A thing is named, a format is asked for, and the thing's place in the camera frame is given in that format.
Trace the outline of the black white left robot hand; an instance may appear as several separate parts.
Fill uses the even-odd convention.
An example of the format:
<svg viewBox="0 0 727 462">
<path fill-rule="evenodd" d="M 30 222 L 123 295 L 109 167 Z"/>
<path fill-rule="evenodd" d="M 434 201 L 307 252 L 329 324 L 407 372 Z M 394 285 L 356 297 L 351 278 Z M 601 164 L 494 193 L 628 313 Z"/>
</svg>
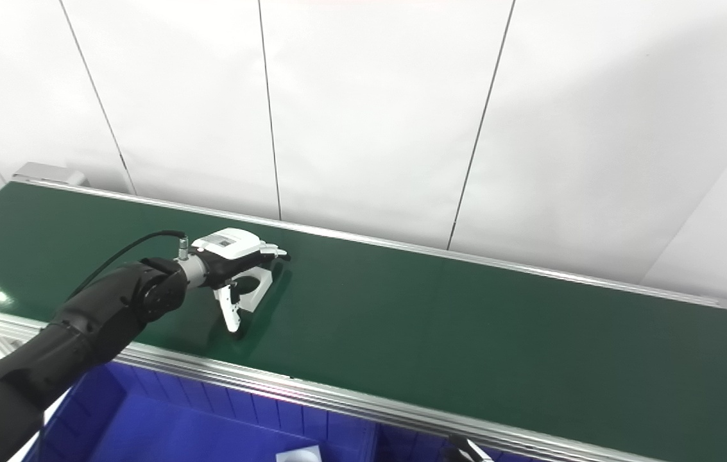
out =
<svg viewBox="0 0 727 462">
<path fill-rule="evenodd" d="M 239 339 L 246 332 L 243 314 L 254 313 L 273 284 L 266 265 L 291 259 L 289 252 L 245 229 L 224 228 L 191 243 L 189 260 L 199 270 L 185 271 L 191 287 L 212 290 L 228 333 Z"/>
</svg>

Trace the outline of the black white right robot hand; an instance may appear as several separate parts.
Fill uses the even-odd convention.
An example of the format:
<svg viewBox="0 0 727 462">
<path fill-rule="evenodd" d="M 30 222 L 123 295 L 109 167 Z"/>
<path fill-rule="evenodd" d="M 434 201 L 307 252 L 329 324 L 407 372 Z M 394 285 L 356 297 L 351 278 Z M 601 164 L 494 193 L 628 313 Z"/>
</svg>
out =
<svg viewBox="0 0 727 462">
<path fill-rule="evenodd" d="M 443 447 L 445 461 L 493 461 L 492 457 L 475 442 L 464 436 L 452 434 L 447 438 L 448 445 Z"/>
</svg>

